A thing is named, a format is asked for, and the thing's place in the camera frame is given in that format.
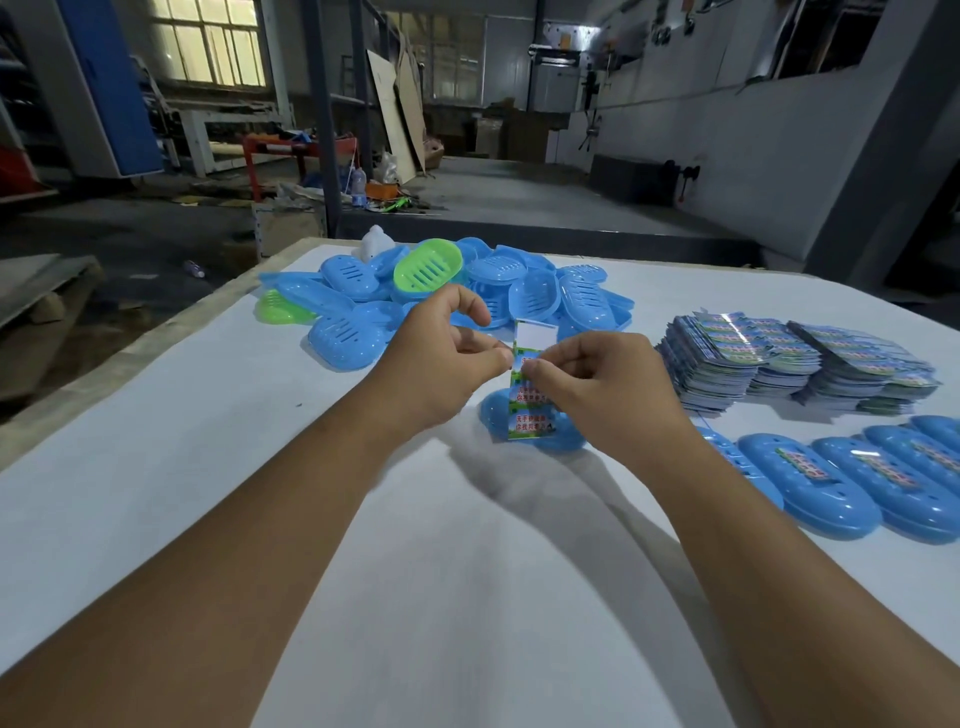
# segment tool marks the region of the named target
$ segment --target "printed label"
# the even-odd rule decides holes
[[[927,443],[912,443],[912,445],[914,450],[923,453],[934,462],[939,463],[947,468],[947,470],[953,471],[954,473],[960,473],[960,463],[958,463],[949,455],[932,448]]]
[[[793,450],[777,448],[777,455],[782,457],[784,460],[790,463],[790,465],[800,471],[808,480],[821,483],[836,482],[835,478],[830,477],[829,473],[814,465],[810,461],[810,458],[808,458],[802,452],[794,452]]]
[[[899,485],[901,488],[920,487],[920,484],[916,480],[906,473],[894,468],[894,466],[888,463],[879,453],[873,454],[871,452],[853,452],[851,454],[861,463],[866,463],[875,471],[883,475],[883,477],[885,477],[887,480],[895,485]]]

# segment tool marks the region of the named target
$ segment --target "table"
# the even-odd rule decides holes
[[[294,270],[340,246],[321,245]],[[572,258],[550,256],[558,265]],[[796,318],[892,338],[940,366],[920,409],[960,410],[960,333],[848,287],[789,274],[604,265],[653,340],[674,315]],[[169,543],[364,373],[333,374],[305,328],[244,296],[0,473],[0,668]],[[592,449],[493,444],[475,404],[399,451],[307,607],[257,726],[753,726],[756,704],[663,512]],[[803,441],[903,418],[736,404],[736,438]],[[884,528],[811,536],[960,661],[960,545]]]

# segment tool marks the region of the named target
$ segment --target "label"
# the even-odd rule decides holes
[[[912,477],[903,473],[890,463],[888,463],[883,456],[878,452],[863,452],[859,450],[857,452],[852,452],[851,455],[859,460],[861,463],[865,463],[873,468],[875,471],[883,475],[887,480],[899,485],[901,488],[919,488],[920,484],[914,480]]]
[[[550,399],[523,375],[523,362],[536,359],[557,343],[558,328],[537,321],[516,322],[514,367],[510,372],[510,418],[507,439],[524,440],[552,435],[556,431],[557,409]]]
[[[946,455],[940,452],[939,450],[932,448],[927,443],[915,442],[915,443],[912,443],[912,445],[914,450],[916,450],[917,452],[923,453],[934,462],[944,466],[947,470],[952,471],[954,473],[960,473],[960,463],[958,463],[949,455]]]
[[[802,452],[794,452],[783,448],[777,448],[777,455],[786,460],[790,465],[796,468],[808,480],[818,483],[835,483],[836,478],[830,476],[823,468],[813,464],[813,462]]]

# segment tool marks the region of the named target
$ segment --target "person's right hand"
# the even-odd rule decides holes
[[[691,435],[702,440],[642,334],[581,333],[527,361],[523,373],[595,448],[628,467],[643,469]]]

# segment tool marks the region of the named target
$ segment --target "raised platform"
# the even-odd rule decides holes
[[[538,253],[742,266],[760,263],[753,240],[670,207],[628,205],[587,189],[579,170],[500,159],[444,158],[430,177],[407,184],[425,214],[345,209],[340,237],[380,225],[393,239],[456,240]]]

